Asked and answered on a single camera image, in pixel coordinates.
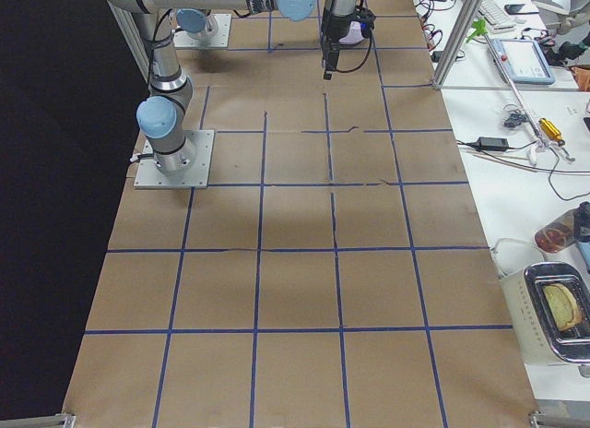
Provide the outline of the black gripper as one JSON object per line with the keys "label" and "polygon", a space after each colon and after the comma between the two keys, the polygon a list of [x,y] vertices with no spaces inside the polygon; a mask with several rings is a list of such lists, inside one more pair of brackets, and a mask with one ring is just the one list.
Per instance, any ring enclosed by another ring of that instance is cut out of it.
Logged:
{"label": "black gripper", "polygon": [[321,48],[324,63],[324,80],[331,80],[337,68],[340,45],[344,36],[343,22],[336,17],[323,17],[321,25]]}

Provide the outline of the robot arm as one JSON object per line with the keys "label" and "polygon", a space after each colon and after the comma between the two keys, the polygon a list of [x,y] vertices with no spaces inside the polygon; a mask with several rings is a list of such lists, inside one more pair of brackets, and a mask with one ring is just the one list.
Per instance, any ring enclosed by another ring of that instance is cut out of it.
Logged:
{"label": "robot arm", "polygon": [[311,15],[316,0],[107,0],[131,13],[148,59],[149,96],[139,104],[136,119],[152,147],[155,166],[163,174],[188,170],[197,157],[183,131],[183,118],[193,96],[193,83],[184,72],[174,46],[169,18],[173,10],[186,10],[181,20],[186,32],[199,32],[207,11],[241,10],[246,16],[278,11],[292,21]]}
{"label": "robot arm", "polygon": [[205,40],[218,33],[218,23],[214,16],[207,12],[182,8],[176,11],[176,21],[180,29],[193,39]]}

